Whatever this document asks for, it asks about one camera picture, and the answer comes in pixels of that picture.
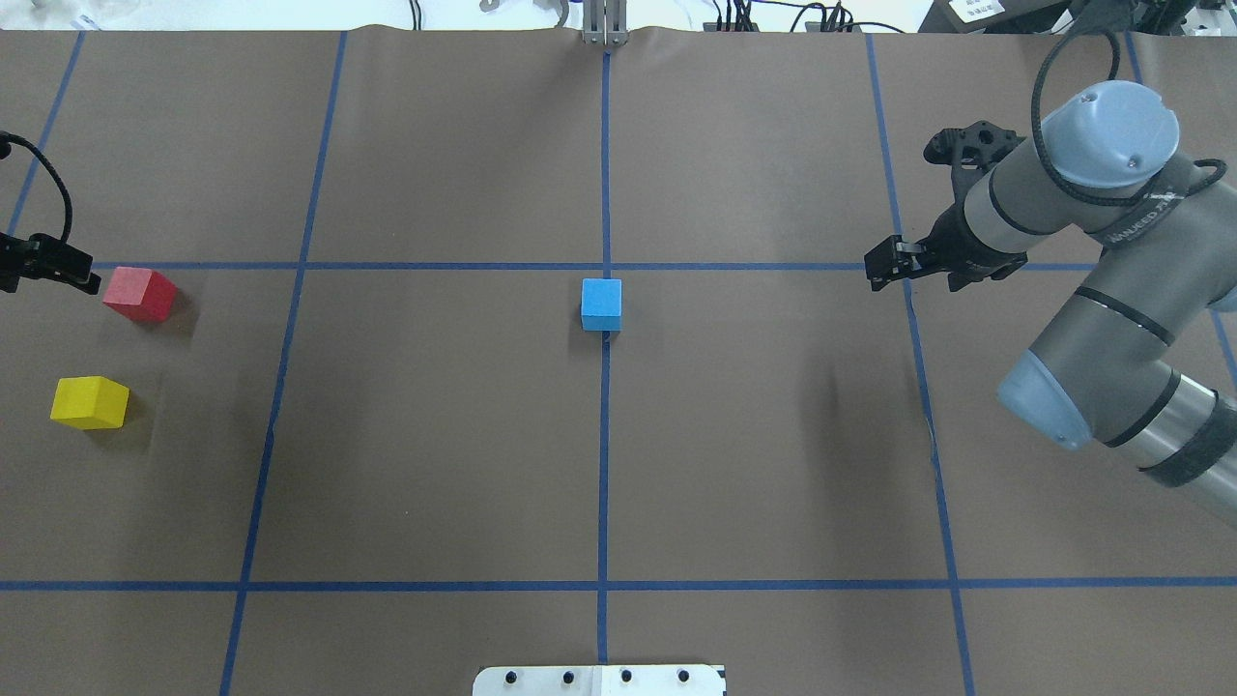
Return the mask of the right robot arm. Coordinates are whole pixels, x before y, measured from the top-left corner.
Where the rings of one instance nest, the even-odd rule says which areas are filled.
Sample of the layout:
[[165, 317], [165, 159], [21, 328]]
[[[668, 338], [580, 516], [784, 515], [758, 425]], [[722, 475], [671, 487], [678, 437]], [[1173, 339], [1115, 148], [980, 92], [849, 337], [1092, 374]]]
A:
[[1086, 87], [1021, 137], [993, 122], [945, 129], [924, 159], [951, 171], [952, 203], [925, 239], [865, 255], [880, 291], [946, 274], [950, 291], [1003, 279], [1076, 226], [1094, 269], [999, 384], [1006, 409], [1065, 450], [1098, 443], [1235, 523], [1235, 401], [1164, 361], [1197, 314], [1235, 309], [1235, 188], [1179, 147], [1162, 94]]

